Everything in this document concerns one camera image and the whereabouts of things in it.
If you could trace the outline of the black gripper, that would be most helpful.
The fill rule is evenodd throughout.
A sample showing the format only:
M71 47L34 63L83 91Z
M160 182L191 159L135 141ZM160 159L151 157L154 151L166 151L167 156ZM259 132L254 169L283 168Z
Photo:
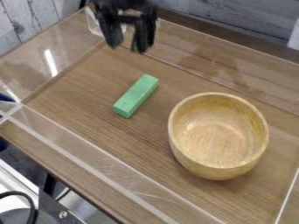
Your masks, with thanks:
M131 50L144 53L155 44L156 32L156 7L152 0L91 0L95 6L95 14L99 27L107 44L116 48L124 40L122 24L118 19L120 11L142 11L135 21L135 34Z

